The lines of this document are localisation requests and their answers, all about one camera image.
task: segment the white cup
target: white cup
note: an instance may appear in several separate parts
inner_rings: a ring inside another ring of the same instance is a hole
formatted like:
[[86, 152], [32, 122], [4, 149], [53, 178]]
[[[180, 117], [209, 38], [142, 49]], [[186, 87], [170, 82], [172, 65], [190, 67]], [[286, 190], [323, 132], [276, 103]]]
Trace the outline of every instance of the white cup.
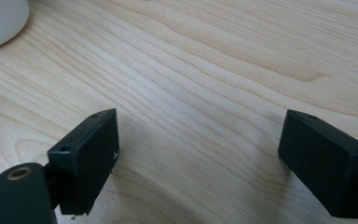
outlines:
[[0, 0], [0, 45], [22, 29], [29, 11], [28, 0]]

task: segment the wooden table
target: wooden table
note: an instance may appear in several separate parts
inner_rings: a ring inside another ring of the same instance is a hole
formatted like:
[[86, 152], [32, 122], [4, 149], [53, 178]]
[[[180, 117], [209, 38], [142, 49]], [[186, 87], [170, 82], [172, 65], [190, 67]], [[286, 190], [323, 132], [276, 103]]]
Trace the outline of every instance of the wooden table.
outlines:
[[31, 0], [0, 47], [0, 173], [116, 108], [121, 157], [59, 223], [358, 223], [278, 158], [286, 109], [358, 139], [358, 0]]

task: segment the black clamp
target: black clamp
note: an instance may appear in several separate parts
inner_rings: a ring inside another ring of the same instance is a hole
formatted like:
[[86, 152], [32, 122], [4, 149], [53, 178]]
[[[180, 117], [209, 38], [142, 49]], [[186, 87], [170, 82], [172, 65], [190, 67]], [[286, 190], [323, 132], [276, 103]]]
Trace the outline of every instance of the black clamp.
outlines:
[[24, 163], [0, 174], [1, 223], [56, 223], [88, 214], [119, 153], [117, 112], [89, 116], [48, 151], [49, 163]]
[[279, 156], [333, 217], [358, 218], [358, 140], [288, 110]]

